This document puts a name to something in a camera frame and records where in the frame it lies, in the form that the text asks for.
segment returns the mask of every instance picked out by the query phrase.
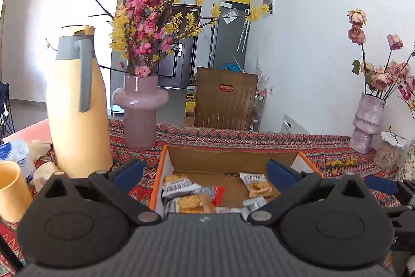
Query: black chair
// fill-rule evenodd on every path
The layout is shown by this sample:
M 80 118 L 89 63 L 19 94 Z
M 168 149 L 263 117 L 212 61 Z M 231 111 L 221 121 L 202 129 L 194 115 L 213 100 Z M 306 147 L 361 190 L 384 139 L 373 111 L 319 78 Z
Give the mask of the black chair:
M 9 84 L 0 83 L 0 140 L 7 135 L 15 133 L 9 99 L 9 88 Z

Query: pink vase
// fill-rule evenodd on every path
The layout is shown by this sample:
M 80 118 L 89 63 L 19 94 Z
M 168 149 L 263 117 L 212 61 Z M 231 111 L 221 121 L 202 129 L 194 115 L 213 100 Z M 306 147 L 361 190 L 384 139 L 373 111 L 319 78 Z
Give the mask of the pink vase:
M 156 143 L 156 110 L 169 101 L 169 94 L 157 87 L 158 76 L 124 76 L 124 88 L 117 88 L 113 101 L 125 109 L 124 136 L 128 148 L 146 150 Z
M 353 120 L 355 128 L 349 141 L 350 148 L 361 154 L 367 154 L 370 151 L 373 136 L 379 133 L 384 107 L 384 100 L 362 93 Z

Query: chair backrest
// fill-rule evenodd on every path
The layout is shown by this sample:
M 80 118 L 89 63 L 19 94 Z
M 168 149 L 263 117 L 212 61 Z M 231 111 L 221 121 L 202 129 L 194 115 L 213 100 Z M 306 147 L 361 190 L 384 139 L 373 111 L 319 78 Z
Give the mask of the chair backrest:
M 198 67 L 195 126 L 249 130 L 257 82 L 256 74 Z

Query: snack package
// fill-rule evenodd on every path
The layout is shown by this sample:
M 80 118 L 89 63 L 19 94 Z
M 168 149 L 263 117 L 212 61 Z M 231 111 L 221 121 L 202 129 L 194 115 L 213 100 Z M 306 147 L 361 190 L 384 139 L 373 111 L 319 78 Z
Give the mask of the snack package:
M 168 183 L 164 187 L 161 197 L 172 199 L 179 196 L 189 195 L 197 189 L 202 188 L 200 184 L 194 183 L 189 179 L 180 179 Z
M 228 207 L 216 207 L 217 214 L 230 214 L 230 213 L 240 213 L 244 221 L 248 220 L 250 211 L 247 208 L 228 208 Z
M 211 186 L 196 189 L 191 195 L 208 195 L 212 204 L 217 207 L 220 204 L 225 188 Z
M 165 216 L 168 213 L 214 214 L 215 208 L 208 195 L 188 195 L 169 201 L 165 206 Z
M 171 183 L 173 181 L 177 181 L 177 180 L 180 180 L 180 179 L 186 179 L 186 176 L 184 176 L 183 174 L 168 175 L 168 176 L 164 177 L 163 187 L 167 186 L 169 183 Z
M 249 200 L 245 200 L 243 202 L 243 205 L 250 211 L 250 213 L 253 213 L 259 208 L 265 206 L 266 201 L 263 196 L 258 196 L 258 197 L 250 198 Z
M 273 197 L 271 185 L 263 174 L 239 173 L 250 193 L 250 198 L 257 196 Z

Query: red patterned tablecloth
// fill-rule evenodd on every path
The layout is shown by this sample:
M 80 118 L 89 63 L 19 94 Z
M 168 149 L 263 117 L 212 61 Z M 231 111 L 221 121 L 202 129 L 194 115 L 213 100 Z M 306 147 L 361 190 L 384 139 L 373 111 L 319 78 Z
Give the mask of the red patterned tablecloth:
M 337 135 L 288 135 L 275 133 L 246 132 L 234 130 L 216 130 L 196 127 L 175 127 L 158 125 L 157 143 L 152 150 L 135 152 L 125 146 L 124 122 L 109 120 L 111 149 L 114 159 L 113 169 L 125 162 L 137 158 L 147 163 L 143 179 L 131 191 L 130 196 L 148 205 L 157 172 L 161 150 L 165 144 L 191 146 L 199 148 L 225 148 L 254 152 L 301 151 L 316 165 L 326 177 L 340 177 L 345 171 L 354 171 L 361 177 L 375 174 L 379 177 L 387 175 L 372 162 L 374 152 L 367 155 L 356 153 L 347 145 L 349 137 Z M 328 166 L 335 160 L 355 159 L 356 163 L 348 167 Z M 53 149 L 39 159 L 36 166 L 42 163 L 56 162 Z M 399 202 L 392 196 L 376 191 L 372 192 L 382 206 L 397 206 Z M 0 222 L 0 235 L 5 239 L 15 254 L 23 261 L 15 240 L 16 223 Z M 0 277 L 11 276 L 12 269 L 0 256 Z

